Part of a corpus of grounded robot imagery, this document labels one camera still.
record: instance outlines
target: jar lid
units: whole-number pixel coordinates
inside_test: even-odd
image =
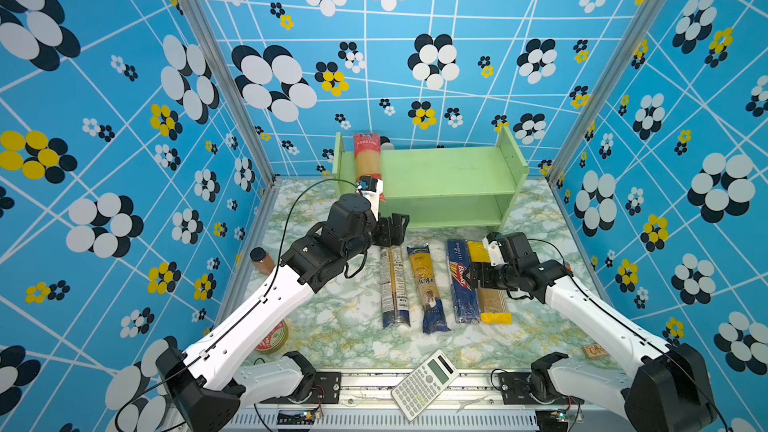
[[[266,257],[266,251],[261,247],[255,247],[250,251],[250,260],[254,262],[261,262]]]

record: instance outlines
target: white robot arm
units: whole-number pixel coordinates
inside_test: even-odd
[[[533,362],[532,394],[548,402],[572,395],[626,418],[639,432],[696,432],[717,418],[701,354],[632,322],[554,260],[539,262],[523,233],[489,235],[490,264],[473,263],[473,287],[527,292],[575,322],[622,370],[605,370],[553,352]]]
[[[367,257],[371,245],[400,245],[408,216],[378,217],[383,183],[363,177],[358,194],[334,202],[328,219],[312,226],[280,257],[264,283],[201,340],[156,360],[169,396],[193,432],[216,432],[242,404],[288,396],[302,399],[315,369],[299,352],[280,360],[241,367],[255,346],[296,307],[328,281],[348,275],[348,261]]]

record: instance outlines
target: calculator screen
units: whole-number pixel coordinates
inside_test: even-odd
[[[448,381],[448,376],[446,375],[445,372],[442,371],[442,369],[437,364],[437,362],[435,362],[435,359],[430,360],[427,365],[432,370],[432,372],[435,373],[435,375],[437,376],[437,379],[440,380],[440,382],[444,384],[445,382]]]

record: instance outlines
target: wooden shelf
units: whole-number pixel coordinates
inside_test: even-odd
[[[354,182],[354,152],[336,134],[332,176]],[[380,213],[411,216],[410,228],[500,227],[512,211],[528,165],[508,128],[496,146],[382,152],[386,200]],[[334,182],[337,197],[354,192]]]

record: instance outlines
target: floral wallpaper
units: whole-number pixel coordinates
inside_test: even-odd
[[[200,0],[277,174],[329,174],[334,137],[483,146],[546,175],[644,0]]]
[[[154,430],[264,180],[178,0],[0,0],[0,63],[0,430]]]
[[[702,353],[734,432],[768,424],[767,27],[768,0],[668,0],[551,177],[614,306]]]

